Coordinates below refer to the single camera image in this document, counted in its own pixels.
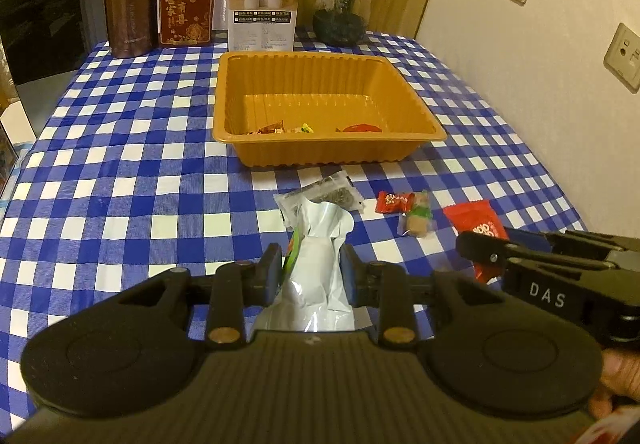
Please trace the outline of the right hand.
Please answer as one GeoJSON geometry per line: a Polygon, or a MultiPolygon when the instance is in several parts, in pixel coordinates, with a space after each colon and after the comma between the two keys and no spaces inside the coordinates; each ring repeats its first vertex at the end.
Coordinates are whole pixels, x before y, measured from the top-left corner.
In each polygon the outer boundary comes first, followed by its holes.
{"type": "Polygon", "coordinates": [[[628,350],[606,349],[602,352],[599,386],[588,402],[590,414],[604,418],[614,410],[616,398],[640,400],[640,357],[628,350]]]}

